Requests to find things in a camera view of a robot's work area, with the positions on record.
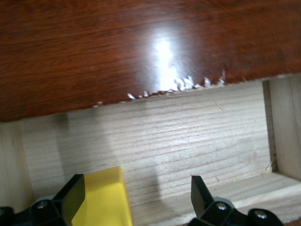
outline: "bolt head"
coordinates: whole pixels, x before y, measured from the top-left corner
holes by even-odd
[[[222,202],[217,203],[216,206],[219,210],[226,210],[227,209],[227,206]]]
[[[37,204],[37,209],[42,209],[42,208],[44,208],[44,207],[47,206],[47,205],[48,205],[48,201],[42,200],[42,201],[40,201],[40,202]]]
[[[255,215],[260,219],[266,219],[268,217],[262,210],[256,210]]]

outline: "wooden frame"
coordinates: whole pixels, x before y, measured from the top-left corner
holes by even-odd
[[[137,226],[187,223],[192,174],[242,212],[300,218],[298,87],[295,75],[2,123],[0,203],[20,211],[74,173],[121,165]]]

